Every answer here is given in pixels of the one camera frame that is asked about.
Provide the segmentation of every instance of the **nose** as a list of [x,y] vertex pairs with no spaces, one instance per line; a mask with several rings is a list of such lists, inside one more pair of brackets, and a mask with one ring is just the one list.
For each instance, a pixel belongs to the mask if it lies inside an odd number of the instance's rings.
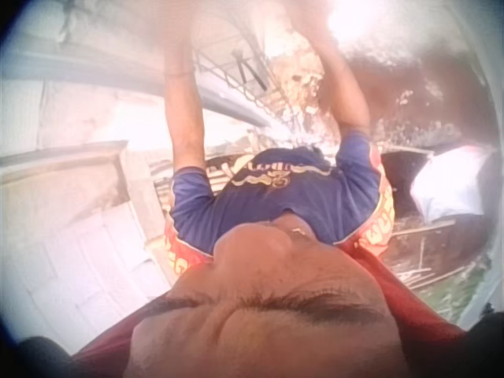
[[214,251],[214,270],[233,280],[268,275],[283,265],[292,250],[291,237],[277,227],[242,224],[223,235]]

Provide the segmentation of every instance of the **greenery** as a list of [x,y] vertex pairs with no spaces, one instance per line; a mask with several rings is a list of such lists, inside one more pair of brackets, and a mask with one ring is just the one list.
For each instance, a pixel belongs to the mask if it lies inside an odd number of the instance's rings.
[[489,269],[482,260],[483,258],[474,261],[466,270],[454,276],[420,289],[416,292],[417,296],[439,315],[452,323],[457,323]]

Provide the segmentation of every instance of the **hand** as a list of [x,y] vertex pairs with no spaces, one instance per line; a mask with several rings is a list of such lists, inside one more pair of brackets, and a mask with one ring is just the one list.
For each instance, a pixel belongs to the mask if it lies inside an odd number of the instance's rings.
[[294,29],[310,42],[330,38],[328,18],[332,6],[328,0],[280,0]]

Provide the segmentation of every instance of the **forehead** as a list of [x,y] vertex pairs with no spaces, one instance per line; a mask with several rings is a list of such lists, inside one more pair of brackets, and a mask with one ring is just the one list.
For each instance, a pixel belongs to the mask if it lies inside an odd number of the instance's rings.
[[[154,359],[172,367],[190,363],[194,367],[202,364],[203,369],[211,361],[219,366],[247,367],[258,374],[272,370],[276,374],[272,376],[303,376],[300,372],[313,376],[317,369],[334,372],[338,361],[340,365],[341,361],[357,363],[359,355],[376,349],[384,334],[378,329],[383,325],[313,325],[289,313],[239,310],[219,322],[209,312],[191,309],[171,319],[144,322],[135,331],[133,343],[143,338],[141,344],[146,348],[137,349],[132,358],[163,354]],[[166,335],[164,345],[159,343],[162,334]]]

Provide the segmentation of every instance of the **wrist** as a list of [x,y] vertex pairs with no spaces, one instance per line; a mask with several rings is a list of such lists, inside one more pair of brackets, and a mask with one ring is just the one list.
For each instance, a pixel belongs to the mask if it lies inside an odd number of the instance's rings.
[[190,43],[167,43],[165,46],[165,74],[177,75],[194,71]]

